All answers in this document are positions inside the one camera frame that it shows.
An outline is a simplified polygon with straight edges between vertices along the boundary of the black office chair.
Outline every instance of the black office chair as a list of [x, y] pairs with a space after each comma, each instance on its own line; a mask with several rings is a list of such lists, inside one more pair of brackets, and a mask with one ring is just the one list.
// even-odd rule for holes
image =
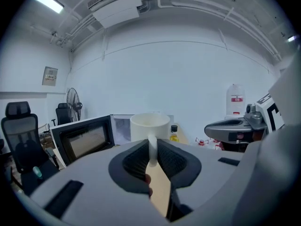
[[71, 122], [71, 119], [68, 114], [67, 103], [59, 103], [55, 109], [57, 116], [57, 125], [63, 125]]
[[[43, 150], [38, 133], [38, 117], [31, 114], [27, 101], [8, 103], [6, 117], [1, 121], [3, 134], [8, 143], [16, 168], [21, 173], [21, 182], [25, 194], [30, 195], [36, 187], [59, 172]], [[39, 167], [43, 180], [32, 171]]]

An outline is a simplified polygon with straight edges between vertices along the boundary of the white mug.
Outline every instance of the white mug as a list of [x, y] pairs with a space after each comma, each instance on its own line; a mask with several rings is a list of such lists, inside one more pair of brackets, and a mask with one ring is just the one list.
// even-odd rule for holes
[[150, 166], [157, 164], [157, 138], [169, 139], [170, 118], [159, 113], [133, 115], [131, 121], [131, 141], [149, 140]]

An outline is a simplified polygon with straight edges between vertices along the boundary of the mug handle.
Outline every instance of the mug handle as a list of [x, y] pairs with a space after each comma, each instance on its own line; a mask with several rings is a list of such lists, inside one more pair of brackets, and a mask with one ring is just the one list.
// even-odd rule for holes
[[150, 157], [150, 167], [155, 167], [157, 165], [158, 156], [158, 144], [157, 138], [154, 135], [148, 136], [149, 140], [149, 157]]

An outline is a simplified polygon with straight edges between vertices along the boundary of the ceiling light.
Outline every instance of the ceiling light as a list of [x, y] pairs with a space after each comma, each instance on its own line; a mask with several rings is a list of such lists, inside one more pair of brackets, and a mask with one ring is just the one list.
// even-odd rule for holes
[[43, 3], [44, 5], [51, 8], [52, 10], [54, 10], [57, 13], [60, 13], [63, 9], [62, 5], [60, 5], [59, 3], [57, 3], [54, 0], [36, 0], [36, 1]]
[[292, 37], [289, 37], [287, 41], [288, 41], [288, 42], [292, 42], [292, 41], [294, 41], [296, 38], [297, 38], [297, 36], [292, 36]]

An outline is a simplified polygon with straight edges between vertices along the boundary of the yellow bottle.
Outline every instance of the yellow bottle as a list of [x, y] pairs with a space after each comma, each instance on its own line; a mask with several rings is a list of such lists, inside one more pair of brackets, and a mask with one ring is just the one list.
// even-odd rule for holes
[[171, 136], [169, 140], [179, 142], [179, 138], [177, 134], [178, 134], [178, 126], [176, 125], [171, 126]]

